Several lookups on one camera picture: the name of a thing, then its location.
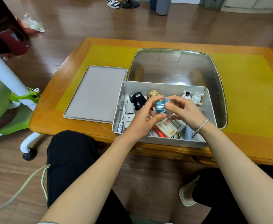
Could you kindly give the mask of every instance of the orange pen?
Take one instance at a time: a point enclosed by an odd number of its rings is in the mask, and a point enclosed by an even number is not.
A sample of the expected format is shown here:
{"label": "orange pen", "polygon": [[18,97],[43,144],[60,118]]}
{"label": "orange pen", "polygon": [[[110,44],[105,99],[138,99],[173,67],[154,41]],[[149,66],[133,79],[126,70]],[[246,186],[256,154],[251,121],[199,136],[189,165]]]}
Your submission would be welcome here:
{"label": "orange pen", "polygon": [[159,137],[167,137],[163,134],[163,132],[161,132],[159,129],[157,129],[156,126],[153,126],[153,129],[155,130],[155,132],[158,134]]}

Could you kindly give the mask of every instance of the gray cylinder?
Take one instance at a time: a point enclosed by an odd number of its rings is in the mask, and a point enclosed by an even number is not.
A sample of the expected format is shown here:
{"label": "gray cylinder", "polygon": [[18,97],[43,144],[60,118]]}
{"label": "gray cylinder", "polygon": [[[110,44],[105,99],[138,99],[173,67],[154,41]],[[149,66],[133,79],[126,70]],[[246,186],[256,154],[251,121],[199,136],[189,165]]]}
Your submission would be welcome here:
{"label": "gray cylinder", "polygon": [[157,0],[156,13],[165,16],[169,13],[171,0]]}

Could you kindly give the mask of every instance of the rabbit figurine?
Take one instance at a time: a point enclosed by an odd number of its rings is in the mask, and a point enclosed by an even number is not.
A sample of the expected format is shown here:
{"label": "rabbit figurine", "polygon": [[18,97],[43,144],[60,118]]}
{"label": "rabbit figurine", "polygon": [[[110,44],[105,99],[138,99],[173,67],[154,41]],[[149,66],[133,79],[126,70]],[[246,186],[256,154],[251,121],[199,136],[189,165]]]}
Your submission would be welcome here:
{"label": "rabbit figurine", "polygon": [[191,100],[194,102],[195,105],[201,105],[201,97],[204,96],[204,94],[198,94],[195,93],[192,97]]}
{"label": "rabbit figurine", "polygon": [[181,97],[184,97],[186,99],[191,99],[191,93],[192,92],[185,92],[185,90],[183,91],[183,94],[181,95]]}

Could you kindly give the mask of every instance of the clear plastic jar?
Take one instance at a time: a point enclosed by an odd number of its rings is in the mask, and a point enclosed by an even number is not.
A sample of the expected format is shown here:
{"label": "clear plastic jar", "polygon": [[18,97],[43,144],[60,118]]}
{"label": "clear plastic jar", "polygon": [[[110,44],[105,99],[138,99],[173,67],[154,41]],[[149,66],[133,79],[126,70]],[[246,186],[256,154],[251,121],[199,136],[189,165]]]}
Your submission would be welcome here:
{"label": "clear plastic jar", "polygon": [[163,99],[163,101],[157,101],[156,102],[156,114],[160,114],[160,113],[166,113],[167,114],[167,118],[170,118],[172,116],[171,111],[169,111],[168,109],[165,108],[165,103],[170,103],[170,99],[168,97],[165,97]]}

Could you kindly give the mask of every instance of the white slipper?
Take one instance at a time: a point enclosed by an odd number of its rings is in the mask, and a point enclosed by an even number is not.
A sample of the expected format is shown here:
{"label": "white slipper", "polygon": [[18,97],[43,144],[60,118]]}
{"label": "white slipper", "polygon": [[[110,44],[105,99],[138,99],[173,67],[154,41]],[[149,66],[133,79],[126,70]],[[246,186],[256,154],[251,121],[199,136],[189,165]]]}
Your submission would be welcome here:
{"label": "white slipper", "polygon": [[183,187],[181,187],[179,189],[180,200],[183,203],[183,205],[186,206],[186,207],[190,207],[190,206],[196,204],[196,202],[194,200],[187,200],[187,199],[185,199],[184,193],[189,188],[196,186],[197,185],[197,181],[199,180],[199,178],[200,178],[200,175],[198,177],[196,177],[194,180],[192,180],[190,183],[186,184],[185,186],[183,186]]}

